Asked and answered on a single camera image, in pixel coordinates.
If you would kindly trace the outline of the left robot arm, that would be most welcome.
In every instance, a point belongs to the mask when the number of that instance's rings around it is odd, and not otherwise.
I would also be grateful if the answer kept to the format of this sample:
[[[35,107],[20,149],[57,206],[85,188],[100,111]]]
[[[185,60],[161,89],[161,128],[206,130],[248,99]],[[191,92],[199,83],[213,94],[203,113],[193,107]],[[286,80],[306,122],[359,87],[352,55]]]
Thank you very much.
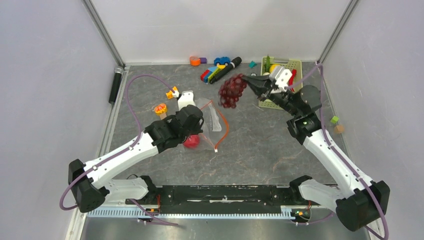
[[[143,178],[115,180],[114,177],[136,163],[182,144],[191,135],[202,133],[203,112],[187,105],[173,115],[156,120],[114,151],[83,163],[79,159],[68,165],[68,187],[81,213],[88,213],[105,202],[126,199],[153,203],[157,190]]]

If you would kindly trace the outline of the red apple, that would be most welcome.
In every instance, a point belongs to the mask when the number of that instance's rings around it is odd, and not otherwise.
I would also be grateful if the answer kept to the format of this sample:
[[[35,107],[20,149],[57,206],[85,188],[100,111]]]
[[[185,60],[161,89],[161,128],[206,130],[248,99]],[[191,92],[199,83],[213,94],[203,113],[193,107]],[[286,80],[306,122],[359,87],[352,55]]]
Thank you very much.
[[[200,144],[200,137],[197,134],[190,135],[183,142],[183,146],[187,149],[196,149]]]

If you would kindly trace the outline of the purple grape bunch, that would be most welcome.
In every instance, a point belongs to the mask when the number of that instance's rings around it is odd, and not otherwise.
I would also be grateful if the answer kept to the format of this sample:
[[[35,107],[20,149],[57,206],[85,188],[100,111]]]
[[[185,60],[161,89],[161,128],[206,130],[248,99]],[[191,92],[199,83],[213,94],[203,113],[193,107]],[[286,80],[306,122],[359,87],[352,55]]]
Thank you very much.
[[[226,80],[218,91],[218,105],[225,109],[235,109],[237,102],[247,88],[247,83],[243,80],[243,74],[237,74]]]

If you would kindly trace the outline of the clear zip bag orange zipper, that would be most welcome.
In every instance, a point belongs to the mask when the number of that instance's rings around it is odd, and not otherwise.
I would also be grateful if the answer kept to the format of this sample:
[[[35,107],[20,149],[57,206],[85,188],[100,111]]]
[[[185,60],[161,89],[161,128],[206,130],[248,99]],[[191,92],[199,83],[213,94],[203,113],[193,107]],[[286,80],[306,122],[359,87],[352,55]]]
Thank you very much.
[[[217,153],[219,145],[229,133],[229,124],[224,115],[216,108],[212,100],[198,98],[194,102],[203,112],[203,133],[198,134],[200,143],[197,148],[188,149],[183,146],[183,150],[187,152],[208,150]]]

